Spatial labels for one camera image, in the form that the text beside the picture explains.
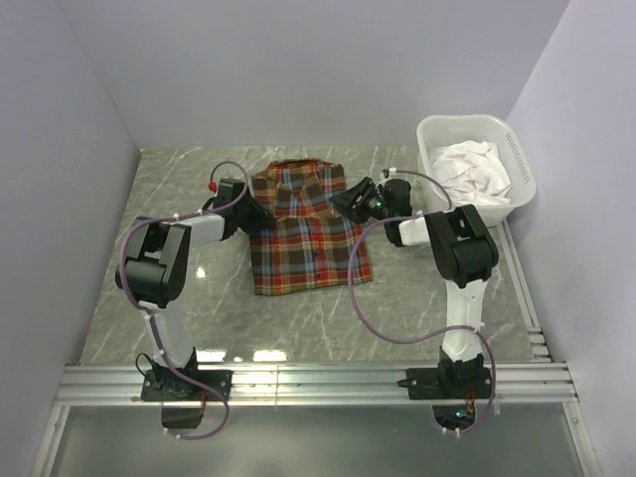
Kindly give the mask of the plaid long sleeve shirt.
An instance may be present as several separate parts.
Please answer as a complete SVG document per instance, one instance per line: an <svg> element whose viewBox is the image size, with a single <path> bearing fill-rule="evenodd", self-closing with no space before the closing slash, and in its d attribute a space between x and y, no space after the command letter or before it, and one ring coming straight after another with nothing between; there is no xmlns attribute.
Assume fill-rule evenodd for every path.
<svg viewBox="0 0 636 477"><path fill-rule="evenodd" d="M366 246L348 271L360 226L331 198L347 190L344 167L321 159L274 161L251 178L254 198L273 216L249 237L254 293L277 296L373 280Z"/></svg>

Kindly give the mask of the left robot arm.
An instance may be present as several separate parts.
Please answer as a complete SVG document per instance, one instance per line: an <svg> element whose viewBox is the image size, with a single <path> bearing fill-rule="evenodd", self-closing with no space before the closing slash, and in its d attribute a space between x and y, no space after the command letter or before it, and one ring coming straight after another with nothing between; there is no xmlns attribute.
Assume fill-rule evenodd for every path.
<svg viewBox="0 0 636 477"><path fill-rule="evenodd" d="M247 183L223 179L202 209L164 219L139 218L124 239L115 282L143 316L153 340L154 379L177 399L200 387L196 347L179 309L193 249L230 239L237 231L254 235L274 216L251 194Z"/></svg>

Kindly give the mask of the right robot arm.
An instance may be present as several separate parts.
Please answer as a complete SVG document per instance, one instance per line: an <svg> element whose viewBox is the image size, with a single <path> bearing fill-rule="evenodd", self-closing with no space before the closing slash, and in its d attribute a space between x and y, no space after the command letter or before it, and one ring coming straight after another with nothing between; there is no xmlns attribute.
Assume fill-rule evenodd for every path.
<svg viewBox="0 0 636 477"><path fill-rule="evenodd" d="M397 247L427 244L446 286L446 326L439 361L433 370L407 373L401 385L412 398L487 398L495 379L493 361L480 328L485 290L499 252L477 209L451 207L446 212L416 213L410 184L386 176L380 183L365 178L332 197L342 216L356 224L374 219Z"/></svg>

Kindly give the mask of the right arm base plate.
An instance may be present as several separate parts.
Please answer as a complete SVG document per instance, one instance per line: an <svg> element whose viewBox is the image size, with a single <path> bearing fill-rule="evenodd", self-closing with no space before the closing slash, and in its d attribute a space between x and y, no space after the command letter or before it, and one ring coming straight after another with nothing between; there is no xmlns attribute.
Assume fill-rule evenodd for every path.
<svg viewBox="0 0 636 477"><path fill-rule="evenodd" d="M410 400L445 400L488 398L494 383L489 369L461 378L433 368L409 368L397 386L407 390Z"/></svg>

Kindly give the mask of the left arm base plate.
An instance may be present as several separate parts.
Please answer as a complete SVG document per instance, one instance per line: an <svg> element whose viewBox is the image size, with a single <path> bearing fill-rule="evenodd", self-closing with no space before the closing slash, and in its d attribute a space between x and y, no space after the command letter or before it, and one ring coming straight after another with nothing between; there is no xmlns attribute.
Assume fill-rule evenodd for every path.
<svg viewBox="0 0 636 477"><path fill-rule="evenodd" d="M233 372L228 370L197 370L191 376L207 387L215 390L225 399L230 396ZM195 401L203 399L204 390L182 378L169 369L160 367L159 373L149 370L143 381L140 399L142 401Z"/></svg>

